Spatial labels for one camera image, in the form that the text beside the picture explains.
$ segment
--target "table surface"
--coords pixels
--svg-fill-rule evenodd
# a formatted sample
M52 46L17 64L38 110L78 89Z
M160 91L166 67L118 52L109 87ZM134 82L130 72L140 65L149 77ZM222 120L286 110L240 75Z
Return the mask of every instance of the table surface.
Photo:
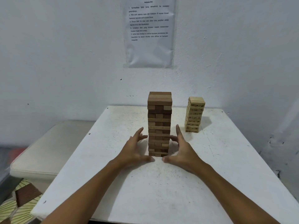
M281 223L298 223L299 204L221 109L205 108L199 133L186 133L186 108L174 107L171 134L179 124L196 153L221 176ZM135 131L147 129L147 107L109 106L96 121L32 213L45 218L90 180ZM140 149L148 154L147 140ZM170 142L170 152L177 151ZM155 162L124 170L112 183L93 219L121 223L232 223L195 175Z

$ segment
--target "finger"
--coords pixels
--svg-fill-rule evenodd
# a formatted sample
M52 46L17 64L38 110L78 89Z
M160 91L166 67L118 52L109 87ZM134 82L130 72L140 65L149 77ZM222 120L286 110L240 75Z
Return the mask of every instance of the finger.
M185 140L178 124L176 125L176 134L178 136L178 142Z
M151 156L141 156L140 157L141 161L144 161L144 162L154 162L155 159L152 158Z
M140 135L139 138L138 138L138 141L146 139L147 137L148 137L147 135Z
M165 156L162 158L162 161L164 163L170 163L170 164L173 164L173 165L176 165L177 163L177 156Z
M136 131L136 133L134 134L133 138L138 139L138 137L140 136L141 132L143 131L143 127L141 127L138 131Z
M170 135L170 139L174 142L178 142L178 137L174 135Z

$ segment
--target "floor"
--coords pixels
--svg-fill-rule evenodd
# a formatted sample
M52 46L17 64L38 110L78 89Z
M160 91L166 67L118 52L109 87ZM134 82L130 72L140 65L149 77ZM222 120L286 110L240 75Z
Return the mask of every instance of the floor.
M0 224L40 224L41 221L30 212L41 196L42 193L30 181L23 179L0 205ZM88 222L88 224L99 223L103 222Z

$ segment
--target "jenga tower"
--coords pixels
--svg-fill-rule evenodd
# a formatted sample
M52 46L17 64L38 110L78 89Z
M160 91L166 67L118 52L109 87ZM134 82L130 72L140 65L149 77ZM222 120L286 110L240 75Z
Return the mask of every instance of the jenga tower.
M189 97L185 118L186 132L199 132L199 125L204 111L205 101L202 97Z
M147 100L150 156L168 155L171 106L171 92L150 92Z

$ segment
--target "instruction sheet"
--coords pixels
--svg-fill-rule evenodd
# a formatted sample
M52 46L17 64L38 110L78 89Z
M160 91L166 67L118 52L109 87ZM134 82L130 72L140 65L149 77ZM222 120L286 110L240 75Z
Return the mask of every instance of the instruction sheet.
M125 0L128 67L172 67L176 0Z

